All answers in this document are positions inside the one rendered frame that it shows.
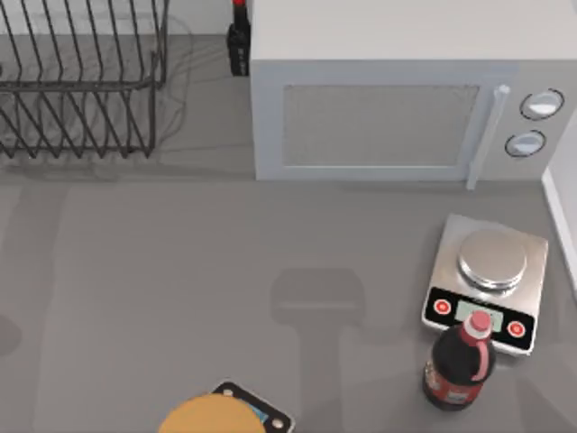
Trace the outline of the microwave oven door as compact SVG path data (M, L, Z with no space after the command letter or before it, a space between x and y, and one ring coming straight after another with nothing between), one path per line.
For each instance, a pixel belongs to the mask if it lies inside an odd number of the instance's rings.
M465 180L516 74L487 60L256 60L256 176Z

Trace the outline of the white microwave knob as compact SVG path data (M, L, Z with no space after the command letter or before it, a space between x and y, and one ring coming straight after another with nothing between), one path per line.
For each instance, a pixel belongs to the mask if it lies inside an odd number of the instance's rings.
M546 137L537 130L510 136L505 151L512 158L527 158L539 153L546 145Z
M545 120L558 113L563 105L563 94L549 88L527 95L520 105L520 114L531 121Z

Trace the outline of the pale microwave oven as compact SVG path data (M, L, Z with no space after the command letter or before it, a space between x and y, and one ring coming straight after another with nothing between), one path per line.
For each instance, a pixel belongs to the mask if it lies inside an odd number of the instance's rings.
M517 74L478 182L539 180L577 111L577 0L253 0L256 60L511 63ZM563 94L562 109L523 117L523 99L549 88ZM507 139L531 130L545 147L508 156Z

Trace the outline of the black bottle with red cap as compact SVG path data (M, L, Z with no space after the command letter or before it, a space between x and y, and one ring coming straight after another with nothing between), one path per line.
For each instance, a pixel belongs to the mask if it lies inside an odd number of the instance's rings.
M226 34L230 70L235 77L249 77L252 29L247 1L232 0L232 7L233 20Z

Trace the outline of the orange round lid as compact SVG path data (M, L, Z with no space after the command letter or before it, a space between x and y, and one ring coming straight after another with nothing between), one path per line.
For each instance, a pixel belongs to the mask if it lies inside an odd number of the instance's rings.
M158 433L266 433L247 403L222 394L182 402L163 420Z

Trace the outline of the black flat device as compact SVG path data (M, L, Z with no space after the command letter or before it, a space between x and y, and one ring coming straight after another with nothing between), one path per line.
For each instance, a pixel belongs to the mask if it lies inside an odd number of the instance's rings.
M234 397L246 403L260 420L266 433L295 433L296 423L287 412L280 410L246 386L226 379L218 383L211 392Z

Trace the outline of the silver kitchen scale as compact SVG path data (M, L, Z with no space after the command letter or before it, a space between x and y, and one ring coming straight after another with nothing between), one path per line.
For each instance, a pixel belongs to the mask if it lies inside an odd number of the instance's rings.
M545 281L548 241L500 223L451 214L438 245L421 312L444 331L474 310L491 315L501 353L533 352Z

